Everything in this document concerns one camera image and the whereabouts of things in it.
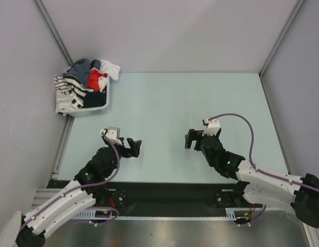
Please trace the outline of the grey blue tank top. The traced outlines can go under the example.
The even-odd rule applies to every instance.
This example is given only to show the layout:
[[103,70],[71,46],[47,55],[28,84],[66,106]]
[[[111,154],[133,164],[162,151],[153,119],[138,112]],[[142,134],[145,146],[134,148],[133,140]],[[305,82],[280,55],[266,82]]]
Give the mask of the grey blue tank top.
[[83,58],[73,63],[67,71],[63,73],[63,77],[74,77],[80,84],[87,87],[91,69],[100,69],[100,66],[100,60],[92,60],[90,62],[89,59]]

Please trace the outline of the grey plastic laundry basket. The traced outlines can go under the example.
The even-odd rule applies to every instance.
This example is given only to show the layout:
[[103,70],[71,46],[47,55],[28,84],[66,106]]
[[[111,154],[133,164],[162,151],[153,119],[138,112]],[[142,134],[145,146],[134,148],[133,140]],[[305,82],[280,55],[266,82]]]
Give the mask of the grey plastic laundry basket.
[[86,86],[74,75],[55,76],[56,113],[84,116],[108,106],[110,78],[102,74],[96,76]]

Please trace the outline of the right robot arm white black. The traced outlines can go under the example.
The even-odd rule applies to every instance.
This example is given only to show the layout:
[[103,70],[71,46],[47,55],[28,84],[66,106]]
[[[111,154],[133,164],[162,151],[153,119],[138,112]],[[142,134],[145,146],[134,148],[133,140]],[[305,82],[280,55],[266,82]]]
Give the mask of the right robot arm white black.
[[185,135],[185,149],[203,153],[208,165],[225,178],[237,181],[232,200],[237,206],[247,203],[283,209],[304,224],[319,228],[319,178],[282,174],[252,165],[243,156],[224,149],[219,133],[205,134],[190,129]]

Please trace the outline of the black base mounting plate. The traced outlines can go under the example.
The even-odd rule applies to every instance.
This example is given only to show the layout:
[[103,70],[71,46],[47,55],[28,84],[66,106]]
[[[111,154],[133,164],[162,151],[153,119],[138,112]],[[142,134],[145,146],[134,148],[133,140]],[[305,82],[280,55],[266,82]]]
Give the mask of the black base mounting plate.
[[258,209],[261,204],[248,203],[236,195],[236,184],[186,184],[109,182],[109,197],[103,205],[120,211],[159,212],[161,208],[174,211],[214,211],[226,208]]

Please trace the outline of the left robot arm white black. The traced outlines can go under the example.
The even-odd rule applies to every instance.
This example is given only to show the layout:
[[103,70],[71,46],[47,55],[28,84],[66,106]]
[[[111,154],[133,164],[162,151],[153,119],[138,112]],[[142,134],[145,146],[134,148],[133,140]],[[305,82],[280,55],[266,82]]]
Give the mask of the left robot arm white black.
[[119,171],[122,158],[138,157],[141,140],[102,138],[106,146],[97,150],[75,177],[55,196],[22,216],[14,246],[43,246],[58,228],[81,211],[95,205],[102,206],[109,199],[106,184]]

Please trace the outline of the red tank top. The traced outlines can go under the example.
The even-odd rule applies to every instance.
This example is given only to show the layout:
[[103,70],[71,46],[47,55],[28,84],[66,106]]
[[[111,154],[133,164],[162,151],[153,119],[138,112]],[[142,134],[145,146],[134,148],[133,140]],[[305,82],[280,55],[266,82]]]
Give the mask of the red tank top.
[[109,81],[108,75],[99,72],[98,70],[94,69],[91,70],[88,81],[87,87],[89,89],[93,89],[95,92],[103,92],[107,83]]

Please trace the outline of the black white striped tank top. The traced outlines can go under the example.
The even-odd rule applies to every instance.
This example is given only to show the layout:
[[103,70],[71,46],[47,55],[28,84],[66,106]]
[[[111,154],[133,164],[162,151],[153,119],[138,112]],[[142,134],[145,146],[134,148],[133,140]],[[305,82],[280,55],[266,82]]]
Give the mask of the black white striped tank top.
[[56,113],[66,115],[68,112],[76,112],[83,108],[84,98],[93,92],[73,78],[55,76],[56,87]]

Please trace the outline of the aluminium extrusion rail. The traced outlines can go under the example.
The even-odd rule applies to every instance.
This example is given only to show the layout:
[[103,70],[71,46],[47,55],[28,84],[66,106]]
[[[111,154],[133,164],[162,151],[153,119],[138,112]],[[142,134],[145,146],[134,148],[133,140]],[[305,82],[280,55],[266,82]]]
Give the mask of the aluminium extrusion rail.
[[57,193],[59,193],[61,189],[55,189],[55,188],[42,188],[38,189],[34,195],[34,199],[31,205],[30,209],[35,209],[39,206],[41,206],[43,203],[48,201],[50,198],[55,196]]

